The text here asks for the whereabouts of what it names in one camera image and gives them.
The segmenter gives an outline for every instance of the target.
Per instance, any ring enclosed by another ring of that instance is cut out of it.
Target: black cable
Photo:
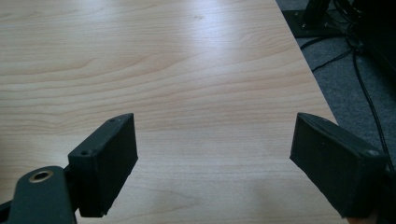
[[[355,22],[350,23],[346,29],[346,43],[355,51],[357,51],[359,54],[362,54],[364,52],[364,45],[353,34],[353,30],[352,30],[355,24],[356,24]]]
[[[329,23],[327,24],[327,27],[332,28],[332,29],[335,29],[335,30],[339,30],[339,31],[341,32],[340,35],[344,35],[344,34],[346,33],[346,29],[341,28],[341,27],[338,27],[337,25],[332,25],[331,22],[329,22]]]
[[[304,43],[303,45],[301,45],[300,49],[305,49],[305,48],[307,48],[307,47],[309,47],[309,46],[311,46],[311,45],[313,45],[315,43],[318,43],[318,42],[320,42],[322,40],[329,39],[329,38],[331,38],[331,36],[323,36],[323,37],[318,37],[316,39],[312,39],[312,40]]]
[[[379,117],[376,114],[375,107],[374,107],[374,104],[373,104],[373,100],[371,99],[371,97],[370,97],[370,95],[369,95],[369,93],[368,93],[368,91],[367,91],[367,89],[366,89],[366,87],[364,85],[364,82],[361,79],[361,72],[359,71],[359,67],[358,67],[358,62],[357,62],[357,57],[356,56],[357,56],[357,52],[354,51],[353,52],[353,67],[355,68],[356,77],[358,78],[359,84],[361,85],[361,89],[363,90],[363,93],[364,93],[364,97],[366,98],[367,103],[369,104],[370,109],[372,111],[372,114],[373,114],[373,117],[374,117],[374,120],[375,120],[375,125],[376,125],[376,128],[378,129],[379,139],[381,140],[382,148],[383,148],[384,152],[387,153],[387,155],[388,155],[388,166],[389,166],[390,172],[392,173],[392,175],[395,175],[395,168],[393,166],[392,159],[390,158],[387,142],[385,141],[384,132],[382,131],[382,127],[381,127],[381,122],[379,121]]]
[[[326,63],[323,63],[323,64],[321,64],[321,65],[318,65],[317,67],[315,67],[314,69],[312,69],[312,72],[316,72],[319,68],[322,68],[322,67],[326,66],[326,65],[329,64],[329,63],[333,63],[333,62],[336,62],[336,61],[338,61],[338,60],[340,60],[340,59],[345,58],[348,54],[350,54],[350,52],[352,52],[352,50],[353,50],[353,49],[349,49],[349,50],[345,51],[344,53],[338,55],[337,57],[335,57],[335,58],[333,58],[333,59],[327,61]]]
[[[340,24],[350,24],[350,21],[349,21],[349,20],[345,20],[345,21],[339,21],[339,20],[337,20],[335,17],[332,16],[332,14],[334,14],[334,12],[340,13],[340,12],[337,10],[337,8],[329,9],[329,10],[327,11],[327,14],[329,15],[329,18],[332,19],[332,21],[337,22],[337,23],[340,23]]]
[[[342,17],[344,17],[344,19],[346,19],[347,21],[355,21],[354,18],[352,18],[351,15],[348,14],[348,12],[340,6],[339,0],[332,0],[332,2],[334,3],[335,8],[338,10],[338,12],[340,13],[340,15]]]

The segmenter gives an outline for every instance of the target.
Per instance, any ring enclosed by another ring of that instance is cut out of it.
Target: wood grain
[[[297,112],[333,117],[274,0],[0,5],[0,203],[134,112],[140,159],[80,223],[345,223],[289,160]]]

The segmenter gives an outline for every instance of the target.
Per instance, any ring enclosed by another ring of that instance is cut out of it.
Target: gray carpet
[[[281,10],[305,9],[308,0],[276,0]],[[301,46],[310,39],[298,38]],[[303,50],[313,69],[348,50],[344,37],[321,41]],[[393,164],[396,163],[396,82],[383,73],[368,54],[358,56],[361,77],[381,121]],[[314,73],[338,124],[375,147],[381,148],[370,107],[355,75],[352,54]]]

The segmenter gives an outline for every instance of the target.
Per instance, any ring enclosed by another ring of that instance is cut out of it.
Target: black mount
[[[282,11],[294,37],[342,35],[326,12],[330,1],[310,0],[305,10]]]
[[[297,115],[290,158],[324,194],[341,217],[396,223],[396,178],[388,155],[334,123]]]
[[[0,223],[77,223],[107,214],[137,162],[134,115],[109,119],[68,155],[66,168],[36,169],[0,205]]]

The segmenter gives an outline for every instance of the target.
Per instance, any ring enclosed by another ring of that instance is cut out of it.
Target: light wood tabletop
[[[133,112],[139,161],[79,223],[346,223],[289,160],[300,111],[333,120],[275,0],[0,2],[0,203]]]

